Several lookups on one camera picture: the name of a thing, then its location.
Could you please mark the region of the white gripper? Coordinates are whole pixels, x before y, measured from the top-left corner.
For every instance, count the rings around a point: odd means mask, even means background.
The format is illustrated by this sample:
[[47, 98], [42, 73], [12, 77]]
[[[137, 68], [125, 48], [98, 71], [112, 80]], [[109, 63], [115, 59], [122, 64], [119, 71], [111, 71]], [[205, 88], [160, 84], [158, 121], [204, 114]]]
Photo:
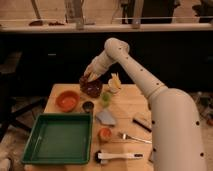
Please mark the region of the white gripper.
[[106, 53], [101, 53], [96, 56], [88, 66], [88, 70], [84, 72], [88, 82], [95, 81], [99, 78], [99, 75], [105, 74], [111, 65], [115, 63], [115, 60], [109, 57]]

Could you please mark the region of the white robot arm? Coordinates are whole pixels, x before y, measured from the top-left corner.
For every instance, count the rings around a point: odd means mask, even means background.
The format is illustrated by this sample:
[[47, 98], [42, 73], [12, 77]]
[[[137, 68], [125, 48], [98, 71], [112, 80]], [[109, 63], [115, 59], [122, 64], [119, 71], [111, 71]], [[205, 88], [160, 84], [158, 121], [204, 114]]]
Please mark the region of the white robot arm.
[[119, 63], [151, 108], [154, 171], [207, 171], [201, 124], [192, 97], [169, 88], [129, 55], [129, 45], [109, 38], [85, 70], [89, 81]]

